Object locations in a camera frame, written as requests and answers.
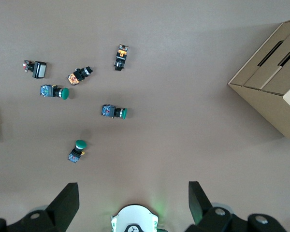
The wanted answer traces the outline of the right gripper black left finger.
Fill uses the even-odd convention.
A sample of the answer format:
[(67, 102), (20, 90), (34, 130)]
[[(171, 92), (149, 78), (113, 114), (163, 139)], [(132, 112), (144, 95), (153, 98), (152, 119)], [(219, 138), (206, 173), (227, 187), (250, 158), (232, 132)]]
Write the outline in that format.
[(65, 232), (79, 209), (77, 183), (68, 183), (45, 210), (36, 210), (21, 219), (26, 232)]

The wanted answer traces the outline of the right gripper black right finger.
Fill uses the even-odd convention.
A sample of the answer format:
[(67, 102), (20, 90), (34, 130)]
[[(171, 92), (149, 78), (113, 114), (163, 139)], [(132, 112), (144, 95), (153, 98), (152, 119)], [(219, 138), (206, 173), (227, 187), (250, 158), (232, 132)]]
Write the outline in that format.
[(188, 232), (246, 232), (247, 222), (223, 207), (214, 207), (198, 181), (188, 184), (188, 203), (194, 224)]

